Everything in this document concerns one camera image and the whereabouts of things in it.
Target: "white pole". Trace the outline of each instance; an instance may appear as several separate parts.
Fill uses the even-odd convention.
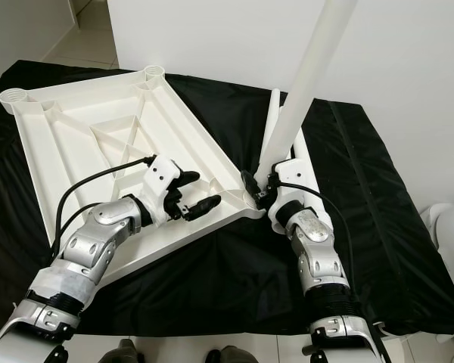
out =
[[[281,100],[281,92],[274,88],[271,91],[271,99],[269,101],[269,109],[267,110],[266,128],[264,129],[263,146],[260,150],[260,156],[264,154],[266,145],[272,135],[275,124],[279,118],[279,101]]]
[[[355,5],[356,0],[325,1],[283,111],[260,158],[255,178],[262,190],[272,164],[284,160],[293,145],[313,102],[315,87],[328,68]]]
[[[306,162],[306,171],[308,173],[308,175],[306,175],[306,186],[319,193],[318,182],[316,181],[315,171],[313,170],[313,165],[311,164],[311,157],[309,157],[309,151],[308,147],[306,146],[303,130],[300,130],[297,133],[296,138],[294,139],[293,147],[294,156],[297,159],[302,159]],[[312,207],[318,215],[319,219],[333,228],[330,215],[326,213],[323,201],[316,195],[312,195],[307,191],[304,192],[304,206]]]

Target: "black fabric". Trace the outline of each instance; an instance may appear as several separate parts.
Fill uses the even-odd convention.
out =
[[[0,91],[123,72],[19,61],[0,78]],[[166,78],[234,164],[255,172],[270,92],[188,76]],[[349,225],[356,292],[368,318],[385,321],[397,334],[454,333],[453,284],[362,107],[317,100],[303,131],[321,192]],[[347,265],[343,226],[331,215],[335,247]],[[17,127],[0,105],[0,327],[48,255]],[[296,266],[290,244],[272,232],[267,218],[240,219],[101,289],[82,314],[79,331],[304,333]]]

